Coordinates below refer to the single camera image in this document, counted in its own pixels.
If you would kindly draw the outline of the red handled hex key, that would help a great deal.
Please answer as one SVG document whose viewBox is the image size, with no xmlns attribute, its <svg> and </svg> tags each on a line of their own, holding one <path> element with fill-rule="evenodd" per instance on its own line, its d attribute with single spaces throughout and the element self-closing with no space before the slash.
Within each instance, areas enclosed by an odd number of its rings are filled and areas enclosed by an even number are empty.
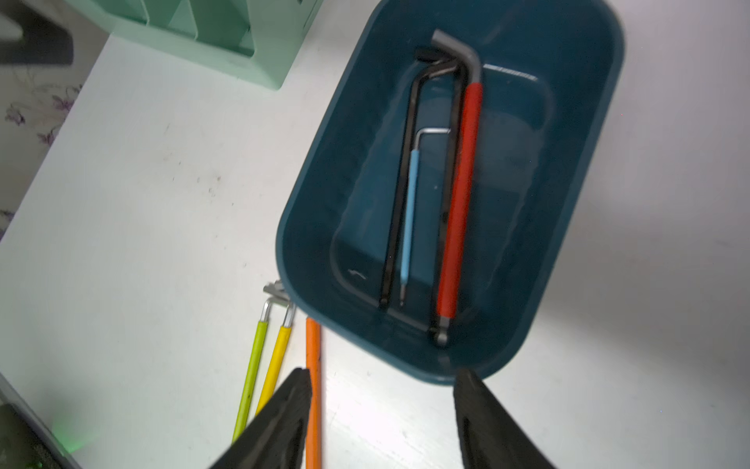
<svg viewBox="0 0 750 469">
<path fill-rule="evenodd" d="M 468 85 L 464 93 L 459 132 L 457 167 L 452 185 L 445 250 L 443 250 L 443 263 L 441 263 L 441 279 L 437 293 L 435 344 L 445 347 L 448 344 L 449 330 L 456 317 L 458 305 L 484 88 L 482 88 L 482 62 L 473 48 L 440 29 L 433 33 L 432 43 L 459 59 L 468 72 Z"/>
</svg>

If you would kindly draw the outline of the thin black hex key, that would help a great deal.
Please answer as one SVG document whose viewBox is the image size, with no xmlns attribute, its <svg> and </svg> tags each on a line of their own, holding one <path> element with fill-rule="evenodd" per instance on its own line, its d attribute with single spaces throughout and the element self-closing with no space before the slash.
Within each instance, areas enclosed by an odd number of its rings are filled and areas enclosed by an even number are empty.
<svg viewBox="0 0 750 469">
<path fill-rule="evenodd" d="M 402 232 L 402 222 L 404 222 L 404 209 L 407 199 L 408 173 L 411 160 L 410 152 L 415 135 L 421 88 L 426 81 L 445 74 L 455 73 L 457 70 L 461 70 L 461 68 L 461 64 L 456 59 L 430 64 L 416 74 L 410 87 L 404 123 L 404 138 L 402 139 L 402 153 L 400 154 L 400 166 L 398 166 L 398 180 L 396 180 L 394 207 L 380 287 L 379 308 L 383 311 L 389 307 L 392 297 L 396 273 L 396 258 L 398 257 L 398 249 L 400 248 L 400 233 Z"/>
</svg>

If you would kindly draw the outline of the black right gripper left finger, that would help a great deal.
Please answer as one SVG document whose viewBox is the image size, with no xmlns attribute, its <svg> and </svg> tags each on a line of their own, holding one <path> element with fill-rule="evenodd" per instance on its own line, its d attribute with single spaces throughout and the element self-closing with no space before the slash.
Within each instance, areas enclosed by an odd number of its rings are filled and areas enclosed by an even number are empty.
<svg viewBox="0 0 750 469">
<path fill-rule="evenodd" d="M 302 466 L 313 396 L 308 369 L 293 369 L 212 469 Z"/>
</svg>

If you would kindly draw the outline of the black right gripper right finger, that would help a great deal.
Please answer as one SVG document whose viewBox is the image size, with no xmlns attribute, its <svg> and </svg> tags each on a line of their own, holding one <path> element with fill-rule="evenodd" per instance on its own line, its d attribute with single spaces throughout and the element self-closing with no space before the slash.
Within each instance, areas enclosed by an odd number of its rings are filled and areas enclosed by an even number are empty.
<svg viewBox="0 0 750 469">
<path fill-rule="evenodd" d="M 472 369 L 457 371 L 453 396 L 466 468 L 553 466 Z"/>
</svg>

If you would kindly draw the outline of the large black hex key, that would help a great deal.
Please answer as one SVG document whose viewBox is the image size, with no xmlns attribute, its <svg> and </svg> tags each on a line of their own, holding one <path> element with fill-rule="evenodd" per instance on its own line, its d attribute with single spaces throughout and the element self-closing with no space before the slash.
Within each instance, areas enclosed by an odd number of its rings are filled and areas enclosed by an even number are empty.
<svg viewBox="0 0 750 469">
<path fill-rule="evenodd" d="M 437 48 L 420 46 L 414 53 L 416 60 L 430 64 L 430 68 L 448 68 L 453 73 L 453 93 L 449 117 L 449 133 L 446 144 L 445 165 L 443 166 L 443 193 L 441 194 L 441 208 L 439 209 L 439 228 L 437 228 L 437 250 L 435 263 L 435 282 L 432 294 L 432 319 L 430 333 L 433 342 L 439 347 L 447 344 L 447 328 L 450 320 L 442 320 L 438 314 L 438 293 L 441 270 L 443 269 L 443 252 L 445 252 L 448 213 L 451 203 L 453 178 L 455 173 L 456 156 L 460 141 L 463 101 L 465 88 L 468 84 L 466 66 L 455 56 Z"/>
</svg>

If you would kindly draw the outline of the green handled hex key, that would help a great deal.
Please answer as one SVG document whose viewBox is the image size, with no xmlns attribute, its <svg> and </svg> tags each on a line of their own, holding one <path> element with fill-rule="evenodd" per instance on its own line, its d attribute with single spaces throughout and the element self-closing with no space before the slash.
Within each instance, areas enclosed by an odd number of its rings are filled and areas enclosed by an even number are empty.
<svg viewBox="0 0 750 469">
<path fill-rule="evenodd" d="M 260 361 L 268 332 L 269 318 L 271 314 L 271 308 L 273 308 L 273 303 L 275 303 L 275 297 L 270 296 L 263 305 L 261 316 L 255 330 L 247 373 L 245 375 L 239 408 L 236 416 L 236 424 L 234 424 L 234 432 L 232 432 L 233 443 L 240 437 L 247 426 L 250 408 L 252 405 L 252 398 L 257 381 L 257 374 L 259 371 Z"/>
</svg>

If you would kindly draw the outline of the blue handled hex key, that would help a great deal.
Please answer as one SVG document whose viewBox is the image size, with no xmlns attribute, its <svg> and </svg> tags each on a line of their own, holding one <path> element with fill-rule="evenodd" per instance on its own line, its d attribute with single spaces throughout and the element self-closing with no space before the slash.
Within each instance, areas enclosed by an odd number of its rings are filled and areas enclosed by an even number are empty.
<svg viewBox="0 0 750 469">
<path fill-rule="evenodd" d="M 420 163 L 420 144 L 425 135 L 449 135 L 451 129 L 447 127 L 424 127 L 417 131 L 414 138 L 413 146 L 410 152 L 410 162 L 408 169 L 408 186 L 406 194 L 406 207 L 404 218 L 404 236 L 402 241 L 402 260 L 400 260 L 400 306 L 404 306 L 406 291 L 410 278 L 410 262 L 413 246 L 413 230 L 415 218 L 416 193 L 418 186 L 419 163 Z"/>
</svg>

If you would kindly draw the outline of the orange handled hex key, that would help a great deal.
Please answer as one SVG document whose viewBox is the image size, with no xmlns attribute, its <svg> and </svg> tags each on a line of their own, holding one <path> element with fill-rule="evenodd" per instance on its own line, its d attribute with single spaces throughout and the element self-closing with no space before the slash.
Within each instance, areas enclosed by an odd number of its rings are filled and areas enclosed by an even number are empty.
<svg viewBox="0 0 750 469">
<path fill-rule="evenodd" d="M 306 468 L 322 469 L 321 328 L 312 318 L 306 320 L 306 365 L 312 384 L 306 441 Z"/>
</svg>

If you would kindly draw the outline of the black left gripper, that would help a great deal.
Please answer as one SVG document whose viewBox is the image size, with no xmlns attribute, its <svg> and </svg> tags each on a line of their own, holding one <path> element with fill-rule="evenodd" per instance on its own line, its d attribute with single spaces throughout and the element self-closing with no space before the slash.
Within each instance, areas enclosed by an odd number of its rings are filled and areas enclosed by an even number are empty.
<svg viewBox="0 0 750 469">
<path fill-rule="evenodd" d="M 67 29 L 21 1 L 2 1 L 1 15 L 19 26 L 19 38 L 1 40 L 2 66 L 70 66 L 73 38 Z"/>
</svg>

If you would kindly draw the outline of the yellow handled hex key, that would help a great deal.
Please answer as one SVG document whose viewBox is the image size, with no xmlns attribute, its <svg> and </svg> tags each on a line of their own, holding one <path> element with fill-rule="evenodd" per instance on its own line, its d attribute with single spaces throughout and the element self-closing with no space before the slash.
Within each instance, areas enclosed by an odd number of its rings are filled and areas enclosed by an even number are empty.
<svg viewBox="0 0 750 469">
<path fill-rule="evenodd" d="M 265 293 L 268 293 L 270 297 L 264 303 L 260 318 L 261 322 L 263 322 L 263 324 L 269 323 L 271 307 L 273 307 L 273 305 L 284 307 L 285 314 L 283 323 L 277 334 L 277 340 L 275 340 L 275 347 L 273 347 L 273 353 L 271 354 L 271 361 L 269 363 L 269 369 L 259 398 L 256 414 L 259 414 L 261 410 L 265 408 L 265 405 L 271 400 L 271 397 L 277 388 L 280 369 L 283 364 L 283 359 L 285 357 L 297 312 L 297 306 L 291 301 L 282 281 L 269 283 L 264 287 L 264 291 Z"/>
</svg>

